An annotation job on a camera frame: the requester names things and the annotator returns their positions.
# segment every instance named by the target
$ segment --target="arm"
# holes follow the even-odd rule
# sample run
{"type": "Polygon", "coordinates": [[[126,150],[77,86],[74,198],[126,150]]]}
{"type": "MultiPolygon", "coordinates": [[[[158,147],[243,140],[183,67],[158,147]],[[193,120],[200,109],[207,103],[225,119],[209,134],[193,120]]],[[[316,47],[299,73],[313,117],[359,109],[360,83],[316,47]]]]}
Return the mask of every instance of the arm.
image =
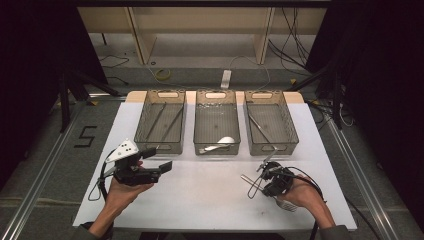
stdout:
{"type": "Polygon", "coordinates": [[[318,192],[308,183],[293,179],[291,189],[279,195],[277,199],[287,200],[299,207],[306,208],[317,221],[323,239],[350,239],[347,228],[336,226],[330,209],[318,192]]]}
{"type": "Polygon", "coordinates": [[[94,223],[88,229],[88,232],[82,227],[78,227],[72,239],[99,239],[101,238],[112,225],[116,217],[132,203],[137,196],[153,187],[151,184],[143,184],[137,186],[128,186],[120,184],[113,178],[110,184],[109,193],[106,203],[97,216],[94,223]]]}

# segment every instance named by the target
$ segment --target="white table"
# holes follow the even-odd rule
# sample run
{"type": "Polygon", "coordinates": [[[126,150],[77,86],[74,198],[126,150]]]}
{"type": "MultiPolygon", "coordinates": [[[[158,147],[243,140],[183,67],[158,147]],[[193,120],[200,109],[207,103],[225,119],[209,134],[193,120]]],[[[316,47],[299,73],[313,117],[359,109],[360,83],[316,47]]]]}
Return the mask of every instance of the white table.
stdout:
{"type": "MultiPolygon", "coordinates": [[[[159,183],[142,193],[115,221],[115,227],[150,231],[284,232],[312,229],[311,214],[280,209],[274,199],[258,192],[247,197],[250,185],[241,174],[256,179],[259,164],[265,157],[250,156],[242,102],[238,101],[241,144],[237,156],[196,156],[193,144],[193,103],[187,104],[183,153],[178,156],[155,156],[144,159],[145,167],[157,167],[167,161],[173,169],[161,176],[159,183]]],[[[334,220],[349,230],[357,228],[325,152],[307,104],[289,104],[299,137],[291,156],[276,156],[284,167],[297,167],[308,173],[321,187],[334,220]]],[[[133,139],[143,103],[122,103],[99,159],[93,178],[73,223],[78,226],[93,221],[104,201],[89,201],[106,156],[126,138],[133,139]]]]}

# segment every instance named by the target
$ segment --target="metal rail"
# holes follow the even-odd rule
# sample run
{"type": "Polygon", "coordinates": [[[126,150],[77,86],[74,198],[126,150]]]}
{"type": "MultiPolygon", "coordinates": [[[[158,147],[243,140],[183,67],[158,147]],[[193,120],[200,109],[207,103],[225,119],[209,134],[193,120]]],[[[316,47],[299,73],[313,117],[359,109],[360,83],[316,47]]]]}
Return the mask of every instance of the metal rail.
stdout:
{"type": "Polygon", "coordinates": [[[330,120],[328,124],[338,146],[340,147],[340,150],[343,153],[353,178],[355,179],[355,182],[358,185],[358,188],[361,191],[362,196],[364,197],[364,200],[377,224],[377,227],[380,230],[382,237],[384,239],[390,240],[399,239],[399,236],[396,233],[396,230],[394,229],[389,216],[387,215],[383,205],[378,199],[377,194],[365,176],[365,173],[362,171],[362,168],[356,159],[356,156],[353,153],[352,148],[350,147],[343,131],[339,130],[332,120],[330,120]]]}
{"type": "Polygon", "coordinates": [[[25,223],[28,220],[28,217],[37,202],[38,197],[40,196],[44,186],[46,185],[46,182],[49,179],[49,176],[53,171],[54,166],[56,165],[56,162],[59,159],[66,142],[68,141],[69,134],[72,132],[78,116],[84,109],[84,106],[85,102],[79,102],[75,105],[75,109],[71,115],[71,121],[68,127],[63,133],[60,133],[52,150],[49,153],[49,156],[47,157],[44,165],[42,166],[40,172],[35,178],[31,188],[29,189],[20,206],[16,210],[12,220],[9,222],[6,231],[3,233],[2,240],[17,239],[21,234],[25,223]]]}

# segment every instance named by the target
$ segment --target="metal basket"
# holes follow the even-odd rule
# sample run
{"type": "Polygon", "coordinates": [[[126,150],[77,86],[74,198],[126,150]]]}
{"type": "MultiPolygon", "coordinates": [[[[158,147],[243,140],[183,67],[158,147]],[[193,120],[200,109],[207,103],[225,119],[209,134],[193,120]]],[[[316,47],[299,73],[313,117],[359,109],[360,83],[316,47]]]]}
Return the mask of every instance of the metal basket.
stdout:
{"type": "Polygon", "coordinates": [[[240,130],[234,91],[199,90],[196,92],[193,142],[196,155],[238,154],[240,130]],[[219,144],[218,141],[223,137],[231,137],[234,142],[219,144]]]}
{"type": "Polygon", "coordinates": [[[141,150],[156,148],[158,154],[181,154],[185,123],[184,90],[149,90],[134,142],[141,150]]]}
{"type": "Polygon", "coordinates": [[[291,155],[299,143],[282,91],[245,91],[250,155],[291,155]]]}

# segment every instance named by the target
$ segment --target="gray floor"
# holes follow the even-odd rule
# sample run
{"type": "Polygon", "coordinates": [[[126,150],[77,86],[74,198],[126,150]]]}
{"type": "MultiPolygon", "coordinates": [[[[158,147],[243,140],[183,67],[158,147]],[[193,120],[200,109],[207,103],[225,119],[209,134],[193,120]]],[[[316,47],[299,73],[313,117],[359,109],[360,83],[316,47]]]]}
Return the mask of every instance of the gray floor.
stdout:
{"type": "MultiPolygon", "coordinates": [[[[119,77],[129,82],[129,85],[125,85],[117,79],[109,79],[110,86],[122,93],[133,90],[176,87],[175,85],[164,85],[156,82],[148,67],[151,67],[153,71],[159,68],[170,69],[172,76],[166,80],[166,83],[177,84],[186,89],[195,89],[194,86],[217,88],[221,82],[223,69],[228,68],[233,70],[230,88],[235,90],[257,89],[263,86],[268,82],[266,71],[269,72],[270,83],[264,89],[286,89],[290,86],[290,79],[300,81],[304,78],[304,76],[284,70],[279,59],[269,52],[264,65],[265,68],[251,63],[246,58],[236,59],[229,66],[236,56],[254,59],[250,36],[236,35],[229,38],[228,36],[200,35],[188,38],[187,36],[164,35],[158,38],[150,64],[147,66],[142,66],[137,62],[131,38],[121,35],[107,35],[106,39],[109,45],[103,46],[101,37],[92,35],[93,44],[99,57],[113,54],[130,59],[118,68],[104,68],[106,76],[119,77]]],[[[313,36],[306,36],[304,39],[309,45],[313,42],[313,36]]],[[[275,41],[281,42],[281,39],[275,36],[275,41]]],[[[113,66],[122,62],[119,59],[108,59],[108,61],[102,61],[102,64],[113,66]]],[[[295,66],[290,64],[286,64],[286,67],[296,69],[295,66]]],[[[314,99],[315,87],[316,84],[312,84],[302,89],[303,97],[307,100],[314,99]]],[[[91,93],[102,93],[91,86],[87,86],[87,89],[91,93]]],[[[76,109],[83,105],[73,131],[70,132],[66,145],[40,194],[37,204],[29,215],[19,239],[67,239],[71,236],[75,230],[72,227],[73,218],[78,211],[87,183],[91,179],[121,101],[97,98],[95,101],[93,100],[94,104],[78,102],[77,105],[71,106],[73,113],[75,113],[76,109]],[[88,143],[87,139],[79,139],[85,126],[96,126],[95,129],[86,131],[86,135],[95,137],[91,147],[75,148],[75,145],[88,143]]],[[[311,109],[311,112],[315,120],[320,121],[321,113],[315,109],[311,109]]],[[[56,139],[60,136],[60,128],[61,110],[58,105],[55,105],[51,114],[46,118],[31,149],[29,149],[28,158],[19,164],[0,193],[0,232],[3,233],[6,230],[7,224],[20,206],[22,198],[26,196],[34,179],[42,169],[43,163],[49,157],[56,139]]],[[[330,124],[325,123],[325,121],[317,123],[317,128],[320,129],[319,133],[345,196],[354,203],[378,231],[369,207],[366,205],[346,164],[346,159],[330,130],[330,124]]],[[[360,127],[356,124],[352,127],[344,126],[342,131],[347,136],[366,176],[371,180],[370,183],[389,215],[399,239],[424,239],[423,233],[392,187],[384,171],[378,168],[377,160],[360,127]]],[[[376,239],[362,217],[353,208],[351,210],[358,224],[358,229],[351,233],[352,238],[376,239]]],[[[290,232],[282,233],[282,235],[286,239],[309,239],[309,232],[290,232]]],[[[138,236],[138,232],[118,230],[115,232],[114,239],[138,239],[138,236]]]]}

